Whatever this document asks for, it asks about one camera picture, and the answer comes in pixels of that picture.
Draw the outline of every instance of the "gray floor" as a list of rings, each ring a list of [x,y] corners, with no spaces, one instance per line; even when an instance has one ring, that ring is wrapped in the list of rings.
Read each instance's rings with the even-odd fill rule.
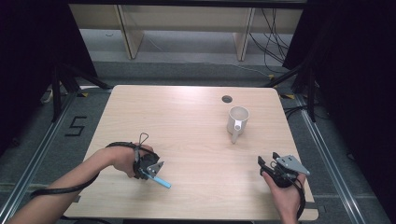
[[[81,30],[81,33],[99,77],[113,85],[122,83],[260,86],[269,81],[269,76],[277,77],[286,71],[279,67],[281,63],[268,56],[265,57],[252,41],[248,43],[246,59],[238,62],[231,34],[146,32],[136,59],[131,61],[127,58],[119,31]],[[263,35],[254,34],[254,36],[265,45]],[[288,43],[291,36],[285,35],[282,38]],[[277,46],[271,45],[269,49],[276,52]],[[263,66],[264,64],[280,73],[269,70]],[[197,70],[202,73],[199,78],[196,77]],[[276,89],[279,93],[290,93],[291,83],[292,80],[285,81]],[[90,85],[83,81],[80,84]],[[74,99],[59,132],[51,142],[49,151],[32,180],[28,193],[49,184],[83,160],[108,96],[109,93],[97,92],[89,93],[88,97]],[[285,108],[298,104],[293,99],[281,99],[281,103]],[[6,202],[14,184],[20,180],[27,163],[39,147],[41,139],[50,126],[51,112],[51,103],[38,107],[34,119],[21,133],[21,139],[23,139],[21,145],[11,147],[0,158],[0,204]],[[390,223],[359,167],[347,157],[347,147],[332,121],[328,119],[326,110],[323,107],[316,107],[316,114],[316,125],[321,136],[366,223]],[[85,126],[84,132],[79,138],[66,137],[67,133],[74,131],[68,128],[73,118],[81,115],[87,117],[78,121],[78,125]],[[307,128],[304,113],[298,112],[290,116],[289,125],[302,163],[312,173],[308,181],[319,210],[318,220],[312,223],[354,223],[334,186],[329,170],[319,153],[318,145]],[[77,141],[78,146],[76,147],[71,140]],[[28,198],[25,196],[21,204],[27,201]],[[110,221],[122,223],[122,220]]]

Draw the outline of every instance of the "white mug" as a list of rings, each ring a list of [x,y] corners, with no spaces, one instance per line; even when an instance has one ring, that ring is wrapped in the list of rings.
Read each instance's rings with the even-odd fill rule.
[[[233,135],[232,142],[235,144],[239,134],[241,134],[248,123],[248,110],[242,106],[234,106],[230,109],[228,116],[227,130]]]

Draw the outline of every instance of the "human arm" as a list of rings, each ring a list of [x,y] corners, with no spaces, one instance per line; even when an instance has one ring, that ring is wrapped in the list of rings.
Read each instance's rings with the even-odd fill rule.
[[[142,147],[152,150],[152,147],[149,146]],[[110,165],[113,165],[117,170],[125,172],[129,177],[133,177],[133,164],[134,151],[131,148],[105,147],[96,151],[79,166],[50,184],[48,189],[63,189],[86,183]],[[55,223],[80,192],[81,190],[66,194],[35,197],[18,211],[9,220],[8,224]]]
[[[300,194],[294,186],[288,188],[280,188],[276,185],[273,178],[267,173],[262,172],[265,182],[271,190],[273,195],[274,204],[276,210],[279,213],[280,220],[283,224],[296,224],[297,222],[297,211],[300,207]],[[306,176],[299,174],[297,179],[302,185],[304,185]]]

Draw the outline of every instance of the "hand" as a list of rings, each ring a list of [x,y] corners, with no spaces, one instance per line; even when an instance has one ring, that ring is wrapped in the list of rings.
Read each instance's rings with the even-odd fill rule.
[[[154,149],[148,145],[142,145],[143,148],[154,151]],[[119,171],[125,172],[128,177],[134,177],[134,150],[130,147],[106,147],[108,155],[111,157],[110,165],[113,165]],[[147,154],[146,151],[139,150],[140,157]]]
[[[282,189],[276,185],[273,178],[267,173],[262,172],[262,176],[272,192],[276,210],[282,223],[297,223],[297,211],[300,207],[300,195],[297,188],[290,186]],[[306,176],[299,174],[297,179],[304,185]]]

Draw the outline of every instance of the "mug handle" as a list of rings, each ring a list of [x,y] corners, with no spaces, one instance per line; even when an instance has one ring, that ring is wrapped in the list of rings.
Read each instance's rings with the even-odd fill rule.
[[[239,131],[242,129],[242,121],[236,120],[235,124],[233,125],[233,139],[232,142],[235,144],[236,138],[238,138]]]

